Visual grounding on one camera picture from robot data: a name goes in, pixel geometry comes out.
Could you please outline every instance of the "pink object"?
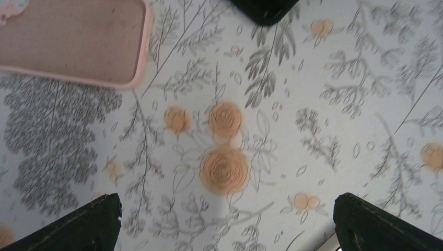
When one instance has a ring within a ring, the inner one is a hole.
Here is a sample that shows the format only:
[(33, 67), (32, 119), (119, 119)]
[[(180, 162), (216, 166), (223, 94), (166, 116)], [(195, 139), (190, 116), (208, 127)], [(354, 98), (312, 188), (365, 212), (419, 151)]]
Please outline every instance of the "pink object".
[(0, 70), (113, 88), (143, 79), (146, 0), (0, 0), (0, 15)]

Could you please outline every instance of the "black object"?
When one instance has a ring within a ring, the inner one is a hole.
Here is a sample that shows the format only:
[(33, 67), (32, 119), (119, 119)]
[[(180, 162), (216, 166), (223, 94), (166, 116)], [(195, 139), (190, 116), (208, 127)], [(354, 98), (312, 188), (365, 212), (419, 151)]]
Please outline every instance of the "black object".
[(345, 193), (335, 200), (334, 222), (343, 251), (440, 251), (443, 241)]
[(231, 0), (259, 25), (273, 25), (280, 21), (298, 0)]
[(117, 193), (103, 195), (0, 251), (113, 251), (121, 216)]

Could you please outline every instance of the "table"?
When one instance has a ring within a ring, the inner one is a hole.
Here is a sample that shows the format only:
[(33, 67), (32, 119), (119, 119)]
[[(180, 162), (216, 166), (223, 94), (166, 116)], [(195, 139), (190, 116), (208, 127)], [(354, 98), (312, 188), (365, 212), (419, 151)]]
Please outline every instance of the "table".
[(114, 192), (119, 251), (316, 250), (345, 192), (443, 238), (442, 2), (153, 0), (134, 90), (2, 73), (0, 245)]

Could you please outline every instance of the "pink plastic container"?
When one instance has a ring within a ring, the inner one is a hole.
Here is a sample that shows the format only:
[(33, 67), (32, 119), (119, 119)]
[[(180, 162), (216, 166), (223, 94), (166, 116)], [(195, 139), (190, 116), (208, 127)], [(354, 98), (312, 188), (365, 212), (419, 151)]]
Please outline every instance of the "pink plastic container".
[(113, 88), (142, 81), (153, 22), (145, 0), (9, 1), (27, 6), (3, 16), (0, 6), (0, 70)]

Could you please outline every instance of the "floral tablecloth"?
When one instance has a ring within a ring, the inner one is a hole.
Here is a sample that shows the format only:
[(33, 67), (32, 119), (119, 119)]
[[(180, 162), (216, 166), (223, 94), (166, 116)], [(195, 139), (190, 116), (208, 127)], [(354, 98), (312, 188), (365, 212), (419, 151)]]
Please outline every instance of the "floral tablecloth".
[(316, 250), (345, 192), (443, 238), (442, 2), (153, 0), (134, 90), (2, 73), (0, 246), (114, 192), (119, 251)]

